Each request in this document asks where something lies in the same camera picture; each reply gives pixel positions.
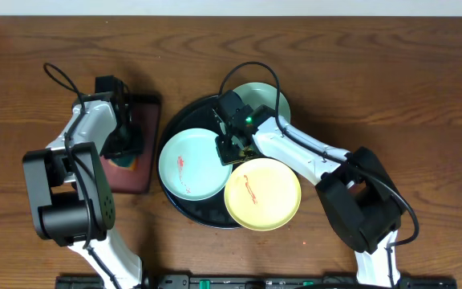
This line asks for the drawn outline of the green sponge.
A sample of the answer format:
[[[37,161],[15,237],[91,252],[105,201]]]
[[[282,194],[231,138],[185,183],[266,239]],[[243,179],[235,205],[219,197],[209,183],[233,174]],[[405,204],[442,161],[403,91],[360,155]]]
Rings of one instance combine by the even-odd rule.
[[[108,161],[115,167],[120,167],[127,170],[134,170],[136,168],[137,158],[135,156],[125,156],[119,158],[112,158]]]

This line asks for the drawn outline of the yellow plate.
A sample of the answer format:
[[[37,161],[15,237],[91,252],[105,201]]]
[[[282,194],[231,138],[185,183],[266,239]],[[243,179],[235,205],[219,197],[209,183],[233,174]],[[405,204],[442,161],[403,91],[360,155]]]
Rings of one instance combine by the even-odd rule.
[[[258,158],[239,165],[224,191],[225,206],[239,225],[256,231],[275,230],[297,213],[302,191],[287,165]]]

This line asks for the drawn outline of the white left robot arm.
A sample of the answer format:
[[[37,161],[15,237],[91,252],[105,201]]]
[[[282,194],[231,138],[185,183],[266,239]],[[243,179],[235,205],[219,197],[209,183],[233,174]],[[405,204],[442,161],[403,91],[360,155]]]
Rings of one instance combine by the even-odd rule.
[[[140,257],[115,228],[116,206],[99,159],[123,124],[123,100],[118,92],[80,97],[61,134],[22,159],[35,232],[82,256],[106,288],[143,282]]]

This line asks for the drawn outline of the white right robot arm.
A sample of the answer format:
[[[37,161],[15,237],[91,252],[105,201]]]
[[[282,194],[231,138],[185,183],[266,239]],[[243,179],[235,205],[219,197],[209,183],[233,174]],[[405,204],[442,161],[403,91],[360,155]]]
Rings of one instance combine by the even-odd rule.
[[[396,238],[401,217],[411,208],[371,150],[351,153],[324,144],[265,105],[215,113],[225,131],[217,138],[223,163],[268,157],[299,173],[314,185],[333,231],[355,252],[358,282],[398,285]]]

